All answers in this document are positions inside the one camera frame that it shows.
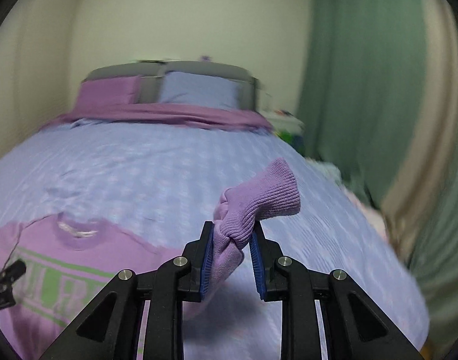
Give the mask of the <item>purple pillow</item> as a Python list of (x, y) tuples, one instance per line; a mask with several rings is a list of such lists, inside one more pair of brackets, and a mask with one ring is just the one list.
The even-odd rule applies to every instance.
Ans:
[(140, 76), (120, 76), (81, 83), (75, 109), (133, 104), (139, 95)]

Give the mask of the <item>small purple headboard toy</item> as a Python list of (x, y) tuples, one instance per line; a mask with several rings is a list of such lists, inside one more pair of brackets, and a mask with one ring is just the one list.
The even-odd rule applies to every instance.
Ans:
[(201, 55), (199, 60), (200, 62), (212, 62), (212, 57), (208, 55)]

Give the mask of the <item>blue striped pillow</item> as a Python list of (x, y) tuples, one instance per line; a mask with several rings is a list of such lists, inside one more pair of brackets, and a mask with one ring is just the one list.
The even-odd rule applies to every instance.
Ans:
[(233, 111), (239, 109), (238, 95), (239, 85), (232, 80), (169, 72), (162, 82), (157, 102)]

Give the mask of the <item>grey padded headboard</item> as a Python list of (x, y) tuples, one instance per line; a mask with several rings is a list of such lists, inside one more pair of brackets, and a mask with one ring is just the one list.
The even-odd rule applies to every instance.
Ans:
[(142, 61), (99, 67), (88, 74), (89, 80), (103, 80), (120, 77), (140, 77), (139, 103), (156, 103), (164, 88), (182, 89), (183, 79), (199, 77), (202, 84), (209, 77), (218, 77), (233, 82), (237, 89), (238, 107), (255, 111), (259, 82), (252, 74), (237, 66), (224, 63), (199, 61)]

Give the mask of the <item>purple sweatshirt green stripes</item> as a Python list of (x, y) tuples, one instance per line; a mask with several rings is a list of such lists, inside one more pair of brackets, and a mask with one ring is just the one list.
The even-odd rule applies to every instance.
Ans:
[[(213, 262), (204, 301), (183, 307), (190, 319), (244, 261), (243, 249), (257, 220), (300, 211), (297, 183), (278, 158), (251, 180), (226, 189), (213, 213)], [(0, 228), (0, 271), (22, 259), (15, 306), (0, 311), (0, 329), (22, 359), (38, 359), (62, 330), (117, 272), (154, 271), (180, 255), (154, 246), (106, 219), (75, 221), (64, 212)]]

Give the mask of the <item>green curtain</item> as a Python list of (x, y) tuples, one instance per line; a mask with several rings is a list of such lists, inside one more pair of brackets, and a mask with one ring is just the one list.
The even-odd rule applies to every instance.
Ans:
[(458, 338), (458, 5), (310, 2), (305, 149), (383, 217), (442, 357)]

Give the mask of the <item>purple folded blanket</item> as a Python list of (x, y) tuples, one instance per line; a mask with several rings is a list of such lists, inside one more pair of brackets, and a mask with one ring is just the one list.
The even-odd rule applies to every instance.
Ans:
[(140, 103), (104, 107), (78, 108), (59, 115), (46, 123), (48, 128), (72, 124), (80, 119), (94, 119), (111, 122), (141, 122), (147, 124), (168, 124), (202, 129), (225, 131), (273, 130), (270, 122), (256, 111), (222, 110), (185, 104)]

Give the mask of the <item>white bedside table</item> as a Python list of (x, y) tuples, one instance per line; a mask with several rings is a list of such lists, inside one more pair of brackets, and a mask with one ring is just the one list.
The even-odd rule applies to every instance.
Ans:
[(260, 111), (272, 125), (274, 134), (304, 156), (304, 123), (284, 111)]

